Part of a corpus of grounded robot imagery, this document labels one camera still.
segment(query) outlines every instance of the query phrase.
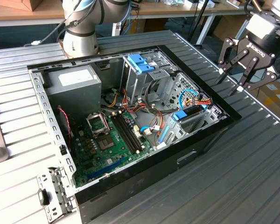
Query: green motherboard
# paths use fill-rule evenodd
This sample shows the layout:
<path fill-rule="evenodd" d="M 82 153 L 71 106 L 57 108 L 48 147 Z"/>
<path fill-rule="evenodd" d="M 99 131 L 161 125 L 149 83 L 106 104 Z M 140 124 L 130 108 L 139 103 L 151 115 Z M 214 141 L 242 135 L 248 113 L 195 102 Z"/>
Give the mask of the green motherboard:
<path fill-rule="evenodd" d="M 136 124 L 130 113 L 125 112 L 121 116 L 132 131 Z M 75 138 L 72 141 L 71 151 L 74 150 L 75 153 L 71 154 L 77 168 L 74 174 L 77 187 L 81 187 L 105 173 L 110 173 L 153 151 L 149 141 L 141 137 L 140 139 L 136 138 L 141 145 L 141 150 L 133 152 L 123 140 L 112 118 L 106 117 L 106 121 L 110 128 L 110 134 L 97 138 L 93 137 L 91 128 L 86 121 L 79 127 L 72 128 Z M 103 127 L 98 121 L 91 125 L 92 130 Z"/>

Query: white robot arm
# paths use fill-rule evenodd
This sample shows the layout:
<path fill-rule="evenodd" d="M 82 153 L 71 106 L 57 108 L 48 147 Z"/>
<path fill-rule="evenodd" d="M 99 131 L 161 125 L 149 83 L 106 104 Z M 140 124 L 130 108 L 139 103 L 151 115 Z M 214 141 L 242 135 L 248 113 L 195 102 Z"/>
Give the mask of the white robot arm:
<path fill-rule="evenodd" d="M 95 26 L 121 22 L 131 12 L 130 0 L 63 0 L 66 33 L 64 51 L 73 57 L 94 55 L 98 51 Z"/>

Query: slotted metal surface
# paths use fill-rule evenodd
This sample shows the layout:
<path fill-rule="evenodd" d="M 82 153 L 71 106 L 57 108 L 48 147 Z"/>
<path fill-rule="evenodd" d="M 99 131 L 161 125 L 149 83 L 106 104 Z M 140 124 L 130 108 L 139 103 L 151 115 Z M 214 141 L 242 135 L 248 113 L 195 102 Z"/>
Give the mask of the slotted metal surface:
<path fill-rule="evenodd" d="M 99 39 L 103 53 L 166 44 L 243 119 L 205 155 L 99 216 L 94 224 L 280 223 L 280 123 L 170 31 Z M 0 223 L 46 223 L 35 176 L 56 165 L 27 64 L 64 59 L 58 44 L 0 50 L 0 126 L 11 158 L 0 163 Z M 58 223 L 80 223 L 73 215 Z"/>

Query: case latch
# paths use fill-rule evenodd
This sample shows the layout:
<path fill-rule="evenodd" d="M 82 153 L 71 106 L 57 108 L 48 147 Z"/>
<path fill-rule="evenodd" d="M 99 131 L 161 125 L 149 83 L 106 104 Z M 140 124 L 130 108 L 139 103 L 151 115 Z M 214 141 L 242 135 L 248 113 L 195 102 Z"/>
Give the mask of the case latch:
<path fill-rule="evenodd" d="M 72 213 L 77 208 L 74 196 L 67 197 L 64 188 L 68 187 L 66 173 L 63 168 L 48 168 L 37 177 L 40 204 L 45 206 L 49 223 Z"/>

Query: ram slot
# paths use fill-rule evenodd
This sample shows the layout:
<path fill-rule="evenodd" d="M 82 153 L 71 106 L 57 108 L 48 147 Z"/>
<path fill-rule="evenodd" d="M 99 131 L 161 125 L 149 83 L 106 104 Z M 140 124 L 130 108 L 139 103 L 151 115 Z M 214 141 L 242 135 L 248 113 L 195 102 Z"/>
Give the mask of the ram slot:
<path fill-rule="evenodd" d="M 136 153 L 137 150 L 142 150 L 142 147 L 134 136 L 134 133 L 121 116 L 112 117 L 111 120 L 132 154 Z"/>

